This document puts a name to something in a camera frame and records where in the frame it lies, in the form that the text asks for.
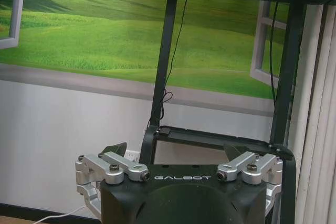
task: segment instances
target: white cable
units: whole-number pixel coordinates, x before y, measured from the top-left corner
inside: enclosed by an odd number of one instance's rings
[[[45,218],[43,218],[43,219],[40,219],[40,220],[34,222],[33,224],[38,224],[38,223],[40,223],[40,222],[42,222],[42,221],[44,221],[44,220],[46,220],[46,219],[50,219],[50,218],[62,218],[62,217],[68,216],[68,215],[72,215],[73,213],[79,211],[80,209],[82,209],[82,208],[84,208],[84,207],[86,207],[86,206],[79,207],[79,208],[77,208],[76,210],[74,210],[74,211],[72,211],[72,212],[70,212],[70,213],[68,213],[68,214],[65,214],[65,215],[52,215],[52,216],[48,216],[48,217],[45,217]]]

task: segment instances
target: silver metal bracket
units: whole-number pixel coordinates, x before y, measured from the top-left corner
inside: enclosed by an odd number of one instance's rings
[[[259,185],[261,181],[267,183],[265,216],[274,206],[275,196],[281,192],[282,160],[272,154],[259,157],[255,153],[245,152],[226,164],[220,164],[217,177],[221,181],[237,179],[239,172],[242,179],[250,185]]]
[[[266,154],[251,165],[247,165],[243,170],[243,181],[251,185],[259,185],[261,181],[273,185],[282,182],[282,160],[272,154]]]
[[[146,165],[132,162],[114,152],[79,156],[75,163],[77,192],[84,196],[86,206],[101,220],[101,204],[97,190],[102,180],[109,185],[124,181],[124,173],[130,180],[145,182],[150,178]]]
[[[223,181],[234,181],[237,179],[238,173],[249,163],[256,161],[256,154],[245,152],[239,157],[226,164],[220,164],[217,168],[217,177]]]

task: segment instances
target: galbot logo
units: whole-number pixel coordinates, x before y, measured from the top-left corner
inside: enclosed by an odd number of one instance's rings
[[[211,176],[183,176],[183,177],[176,177],[176,176],[155,176],[154,179],[156,180],[209,180]]]

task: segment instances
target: cable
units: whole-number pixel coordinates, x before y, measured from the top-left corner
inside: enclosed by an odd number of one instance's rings
[[[169,79],[170,74],[172,73],[172,70],[173,70],[173,61],[174,61],[174,58],[175,58],[177,45],[178,45],[178,43],[179,43],[179,39],[180,39],[181,31],[182,31],[182,26],[183,26],[183,21],[184,21],[185,9],[186,9],[186,7],[187,7],[187,2],[188,2],[188,0],[185,0],[185,2],[184,2],[184,7],[183,7],[183,13],[182,13],[182,20],[181,20],[180,30],[178,31],[178,35],[177,35],[177,39],[176,39],[176,43],[175,43],[175,49],[174,49],[173,57],[172,57],[172,60],[171,60],[171,63],[170,63],[170,70],[169,70],[169,74],[168,74],[168,76],[167,76],[166,82],[165,82],[165,84],[164,84],[164,88],[166,88],[168,79]]]
[[[272,96],[273,96],[274,106],[275,106],[275,102],[276,102],[276,96],[275,96],[275,88],[274,88],[274,80],[273,80],[272,46],[273,46],[274,26],[275,26],[275,20],[276,20],[276,17],[277,17],[278,6],[279,6],[279,2],[276,2],[275,7],[274,7],[271,34],[270,34],[270,38],[269,38],[269,71],[270,71],[270,75],[271,75],[271,86],[272,86]]]
[[[172,73],[172,70],[173,70],[174,58],[175,58],[175,55],[176,55],[176,50],[177,50],[177,46],[178,46],[178,43],[179,43],[182,27],[183,27],[183,21],[184,21],[184,16],[185,16],[185,10],[186,10],[186,7],[187,7],[187,2],[188,2],[188,0],[185,0],[185,2],[184,2],[183,12],[182,12],[182,19],[181,19],[181,25],[180,25],[180,29],[178,31],[178,35],[177,35],[177,39],[176,39],[176,43],[175,43],[175,48],[174,48],[172,60],[171,60],[171,63],[170,63],[170,70],[169,70],[169,73],[167,75],[166,81],[164,83],[163,96],[162,96],[162,99],[160,101],[160,104],[158,106],[156,106],[155,109],[153,110],[153,113],[154,113],[160,107],[160,118],[158,118],[157,120],[162,120],[163,117],[164,117],[164,107],[163,107],[163,104],[173,98],[173,93],[171,91],[167,91],[166,86],[167,86],[167,83],[168,83],[168,79],[169,79],[169,77],[170,77],[170,75]],[[151,114],[151,117],[148,120],[147,127],[149,126],[150,121],[153,118],[153,113]]]
[[[44,220],[50,219],[50,218],[62,218],[62,217],[68,216],[68,215],[72,215],[73,213],[79,211],[80,209],[82,209],[82,208],[84,208],[84,207],[86,207],[86,206],[79,207],[79,208],[77,208],[76,210],[74,210],[74,211],[72,211],[72,212],[70,212],[70,213],[68,213],[68,214],[65,214],[65,215],[52,215],[52,216],[48,216],[48,217],[45,217],[45,218],[43,218],[43,219],[40,219],[40,220],[34,222],[33,224],[38,224],[38,223],[40,223],[40,222],[42,222],[42,221],[44,221]]]

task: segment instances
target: stand pole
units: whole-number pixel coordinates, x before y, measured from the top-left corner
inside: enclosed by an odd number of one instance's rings
[[[292,87],[299,61],[306,5],[290,3],[270,144],[284,144]]]
[[[170,47],[172,44],[176,6],[177,0],[167,0],[150,118],[150,125],[156,127],[160,126],[161,102],[164,94],[164,85],[166,82],[167,69],[169,65]]]

